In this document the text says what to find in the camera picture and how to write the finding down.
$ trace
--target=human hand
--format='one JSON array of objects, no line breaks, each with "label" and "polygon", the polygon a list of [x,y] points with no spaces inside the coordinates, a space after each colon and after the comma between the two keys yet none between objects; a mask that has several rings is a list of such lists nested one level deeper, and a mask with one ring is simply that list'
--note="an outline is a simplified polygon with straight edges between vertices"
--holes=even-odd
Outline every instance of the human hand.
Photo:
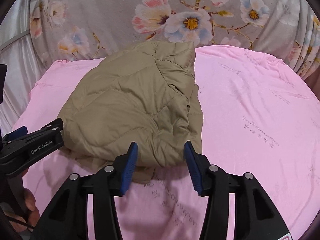
[{"label": "human hand", "polygon": [[[26,169],[22,173],[22,176],[26,175],[27,172],[28,172],[28,169]],[[22,217],[17,216],[17,215],[12,214],[12,213],[9,213],[9,212],[4,212],[4,214],[9,216],[9,217],[12,217],[14,219],[17,219],[17,220],[19,220],[19,221],[21,221],[23,223],[27,223],[27,224],[35,227],[36,224],[38,223],[39,219],[40,219],[39,210],[36,207],[36,198],[34,197],[32,192],[30,190],[28,190],[27,188],[24,189],[23,195],[24,195],[26,206],[29,209],[28,221],[26,222]],[[22,231],[27,229],[26,226],[20,225],[18,223],[15,223],[15,222],[12,222],[12,221],[10,221],[10,223],[18,233],[20,233],[20,232],[22,232]]]}]

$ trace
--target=black cable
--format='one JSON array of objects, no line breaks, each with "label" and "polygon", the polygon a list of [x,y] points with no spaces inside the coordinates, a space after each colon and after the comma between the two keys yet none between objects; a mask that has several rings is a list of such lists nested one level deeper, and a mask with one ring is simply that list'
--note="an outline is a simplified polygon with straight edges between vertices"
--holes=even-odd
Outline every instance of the black cable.
[{"label": "black cable", "polygon": [[9,221],[11,221],[11,222],[15,222],[15,223],[20,224],[20,225],[22,225],[22,226],[25,226],[25,227],[27,227],[27,228],[35,229],[33,226],[31,226],[31,225],[29,225],[29,224],[26,224],[26,223],[24,223],[24,222],[21,222],[20,220],[17,220],[17,219],[15,219],[15,218],[9,217],[9,216],[7,216],[7,215],[6,215],[6,217],[7,217],[7,219],[8,219]]}]

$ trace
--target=puffer jacket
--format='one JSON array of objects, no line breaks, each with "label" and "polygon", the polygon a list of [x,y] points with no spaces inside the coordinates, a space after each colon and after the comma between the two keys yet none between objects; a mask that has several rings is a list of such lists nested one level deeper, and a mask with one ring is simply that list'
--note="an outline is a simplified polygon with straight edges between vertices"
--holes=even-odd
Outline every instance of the puffer jacket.
[{"label": "puffer jacket", "polygon": [[79,82],[58,117],[65,148],[92,172],[125,154],[139,157],[133,181],[156,167],[184,163],[190,140],[202,152],[203,114],[195,84],[192,42],[146,41],[106,57]]}]

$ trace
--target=pink sheet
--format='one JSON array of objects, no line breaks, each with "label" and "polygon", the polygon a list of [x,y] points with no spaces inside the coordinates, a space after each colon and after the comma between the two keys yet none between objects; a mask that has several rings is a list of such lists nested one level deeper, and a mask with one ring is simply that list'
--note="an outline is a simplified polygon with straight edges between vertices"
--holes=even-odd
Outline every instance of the pink sheet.
[{"label": "pink sheet", "polygon": [[[56,61],[36,83],[15,129],[29,132],[57,117],[80,79],[102,59]],[[292,238],[320,209],[320,103],[282,60],[231,46],[196,49],[196,83],[204,113],[203,154],[228,173],[252,172],[269,194]],[[30,167],[25,187],[43,212],[69,174],[89,174],[56,151]],[[230,200],[228,240],[233,239]],[[207,198],[193,190],[186,168],[157,169],[149,185],[132,184],[116,198],[124,240],[196,240]],[[92,198],[89,235],[94,239]]]}]

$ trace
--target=silver bolt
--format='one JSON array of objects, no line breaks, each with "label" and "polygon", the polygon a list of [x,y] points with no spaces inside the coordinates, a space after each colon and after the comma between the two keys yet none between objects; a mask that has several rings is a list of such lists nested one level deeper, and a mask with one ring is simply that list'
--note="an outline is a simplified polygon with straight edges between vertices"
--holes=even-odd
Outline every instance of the silver bolt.
[{"label": "silver bolt", "polygon": [[115,168],[114,168],[113,166],[108,165],[108,166],[106,166],[106,167],[104,168],[104,171],[105,171],[105,172],[112,172],[114,169],[115,169]]},{"label": "silver bolt", "polygon": [[250,173],[250,172],[245,173],[244,176],[245,176],[247,179],[253,179],[253,174]]},{"label": "silver bolt", "polygon": [[71,180],[76,180],[76,179],[78,179],[78,174],[76,174],[76,173],[72,173],[70,176],[69,176],[69,179],[71,179]]},{"label": "silver bolt", "polygon": [[218,166],[216,166],[216,165],[210,165],[210,166],[209,166],[209,170],[210,170],[210,171],[218,171],[218,169],[219,169],[219,168],[218,168]]}]

